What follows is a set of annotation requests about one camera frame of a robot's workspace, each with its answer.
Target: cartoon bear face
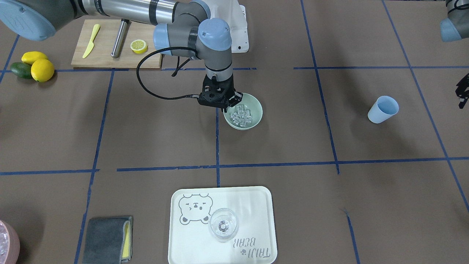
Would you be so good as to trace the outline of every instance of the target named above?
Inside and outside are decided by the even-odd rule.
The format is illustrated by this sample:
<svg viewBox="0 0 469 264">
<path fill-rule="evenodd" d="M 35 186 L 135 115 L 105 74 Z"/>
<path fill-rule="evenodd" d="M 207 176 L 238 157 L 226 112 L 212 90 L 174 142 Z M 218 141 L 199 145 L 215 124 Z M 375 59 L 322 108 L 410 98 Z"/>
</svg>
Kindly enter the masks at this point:
<svg viewBox="0 0 469 264">
<path fill-rule="evenodd" d="M 210 220 L 210 208 L 213 200 L 208 194 L 191 194 L 184 196 L 179 200 L 179 208 L 181 208 L 181 218 L 179 221 L 183 225 L 189 224 L 190 221 L 201 221 L 208 224 Z"/>
</svg>

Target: yellow knife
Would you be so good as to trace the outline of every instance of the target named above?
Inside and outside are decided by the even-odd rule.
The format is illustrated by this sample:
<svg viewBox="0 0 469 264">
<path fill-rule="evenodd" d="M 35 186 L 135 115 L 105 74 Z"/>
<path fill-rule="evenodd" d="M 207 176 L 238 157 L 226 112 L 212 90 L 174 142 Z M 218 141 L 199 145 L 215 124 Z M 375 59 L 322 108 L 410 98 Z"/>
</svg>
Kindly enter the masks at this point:
<svg viewBox="0 0 469 264">
<path fill-rule="evenodd" d="M 101 28 L 101 26 L 99 24 L 94 25 L 93 33 L 91 33 L 90 41 L 88 42 L 88 46 L 86 47 L 85 53 L 83 54 L 82 58 L 86 58 L 90 54 L 91 50 L 93 50 L 93 48 L 94 48 L 93 41 L 96 38 L 96 35 L 98 34 L 98 31 L 99 31 L 100 28 Z"/>
</svg>

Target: blue joint cap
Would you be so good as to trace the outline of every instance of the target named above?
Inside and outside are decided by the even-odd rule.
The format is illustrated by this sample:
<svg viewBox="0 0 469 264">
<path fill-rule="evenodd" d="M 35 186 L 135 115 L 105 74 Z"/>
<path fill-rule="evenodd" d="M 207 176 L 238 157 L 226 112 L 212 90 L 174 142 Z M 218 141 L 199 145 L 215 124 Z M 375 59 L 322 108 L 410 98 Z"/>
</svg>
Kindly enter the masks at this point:
<svg viewBox="0 0 469 264">
<path fill-rule="evenodd" d="M 195 2 L 199 5 L 201 5 L 204 8 L 205 12 L 207 13 L 207 18 L 210 19 L 210 17 L 212 16 L 212 14 L 210 13 L 210 7 L 208 7 L 208 5 L 204 1 L 202 1 L 202 0 L 192 0 L 191 2 Z"/>
<path fill-rule="evenodd" d="M 45 40 L 57 32 L 47 18 L 13 0 L 0 0 L 0 20 L 16 34 L 33 41 Z"/>
<path fill-rule="evenodd" d="M 461 40 L 461 35 L 449 18 L 445 18 L 440 23 L 441 39 L 444 42 Z"/>
<path fill-rule="evenodd" d="M 230 26 L 223 19 L 203 20 L 197 33 L 200 41 L 209 49 L 225 51 L 231 48 Z"/>
<path fill-rule="evenodd" d="M 156 50 L 169 47 L 168 24 L 158 24 L 155 26 L 153 44 Z M 163 51 L 162 54 L 173 55 L 170 50 Z"/>
</svg>

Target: green bowl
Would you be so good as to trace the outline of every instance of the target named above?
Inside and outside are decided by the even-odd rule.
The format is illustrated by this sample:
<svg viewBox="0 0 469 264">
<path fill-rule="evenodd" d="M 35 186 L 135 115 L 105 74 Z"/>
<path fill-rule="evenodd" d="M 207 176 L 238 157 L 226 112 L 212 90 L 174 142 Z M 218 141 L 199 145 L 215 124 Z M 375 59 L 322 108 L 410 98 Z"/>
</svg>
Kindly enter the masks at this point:
<svg viewBox="0 0 469 264">
<path fill-rule="evenodd" d="M 240 127 L 233 123 L 231 119 L 231 114 L 236 111 L 236 107 L 240 104 L 243 104 L 245 108 L 251 110 L 252 115 L 252 122 L 247 123 L 246 127 Z M 235 105 L 234 107 L 228 107 L 227 112 L 223 113 L 225 120 L 228 122 L 230 126 L 238 130 L 248 130 L 250 128 L 255 127 L 262 119 L 262 105 L 254 96 L 248 93 L 242 93 L 242 100 L 240 103 Z"/>
</svg>

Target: cutting board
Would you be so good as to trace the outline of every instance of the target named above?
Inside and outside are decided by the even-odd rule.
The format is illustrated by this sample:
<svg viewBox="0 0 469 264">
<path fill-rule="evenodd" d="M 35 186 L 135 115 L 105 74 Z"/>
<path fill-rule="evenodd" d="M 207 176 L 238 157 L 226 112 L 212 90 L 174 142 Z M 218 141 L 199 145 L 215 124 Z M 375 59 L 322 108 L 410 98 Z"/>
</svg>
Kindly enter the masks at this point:
<svg viewBox="0 0 469 264">
<path fill-rule="evenodd" d="M 82 58 L 83 53 L 90 41 L 91 32 L 95 24 L 101 25 L 99 32 L 94 39 L 94 48 L 91 53 Z M 155 26 L 130 22 L 127 37 L 122 46 L 122 52 L 119 58 L 111 57 L 117 32 L 121 25 L 120 19 L 87 19 L 83 23 L 83 28 L 76 44 L 76 49 L 72 58 L 73 67 L 83 68 L 136 68 L 137 64 L 148 55 L 155 51 L 153 45 L 153 30 Z M 143 39 L 148 45 L 148 51 L 143 54 L 136 54 L 130 49 L 130 43 L 135 39 Z M 148 58 L 142 68 L 161 68 L 161 54 L 156 54 Z"/>
</svg>

